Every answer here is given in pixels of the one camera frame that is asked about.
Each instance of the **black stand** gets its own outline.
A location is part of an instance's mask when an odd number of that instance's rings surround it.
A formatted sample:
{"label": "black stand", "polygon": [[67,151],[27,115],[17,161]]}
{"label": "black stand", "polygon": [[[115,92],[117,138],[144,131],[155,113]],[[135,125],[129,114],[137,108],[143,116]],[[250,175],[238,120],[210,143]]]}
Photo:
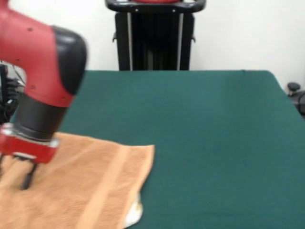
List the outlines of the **black stand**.
{"label": "black stand", "polygon": [[120,71],[189,70],[194,17],[205,0],[154,4],[106,0],[115,15]]}

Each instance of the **towel fold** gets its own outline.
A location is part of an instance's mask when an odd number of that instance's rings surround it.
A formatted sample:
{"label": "towel fold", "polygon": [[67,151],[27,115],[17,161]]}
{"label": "towel fold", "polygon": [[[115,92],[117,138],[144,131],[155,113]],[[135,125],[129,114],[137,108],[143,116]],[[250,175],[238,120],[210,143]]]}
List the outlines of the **towel fold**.
{"label": "towel fold", "polygon": [[123,229],[147,178],[154,146],[58,133],[54,159],[20,185],[31,164],[11,157],[0,181],[0,229]]}

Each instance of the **red robot arm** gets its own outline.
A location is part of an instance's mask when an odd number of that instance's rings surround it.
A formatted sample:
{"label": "red robot arm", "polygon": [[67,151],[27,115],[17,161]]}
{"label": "red robot arm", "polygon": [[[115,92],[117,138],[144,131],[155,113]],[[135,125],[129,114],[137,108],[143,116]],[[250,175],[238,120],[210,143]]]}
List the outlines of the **red robot arm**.
{"label": "red robot arm", "polygon": [[80,35],[31,19],[0,0],[0,60],[27,75],[15,121],[0,130],[0,162],[12,155],[34,163],[22,185],[27,189],[37,164],[50,162],[58,147],[53,135],[82,82],[86,44]]}

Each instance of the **green tablecloth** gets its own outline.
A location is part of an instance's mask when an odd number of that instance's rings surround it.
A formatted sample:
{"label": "green tablecloth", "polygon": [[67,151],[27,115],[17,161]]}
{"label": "green tablecloth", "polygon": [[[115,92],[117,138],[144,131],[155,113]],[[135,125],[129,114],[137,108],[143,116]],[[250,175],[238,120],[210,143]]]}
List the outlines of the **green tablecloth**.
{"label": "green tablecloth", "polygon": [[61,131],[156,146],[133,229],[305,228],[305,123],[269,72],[88,72]]}

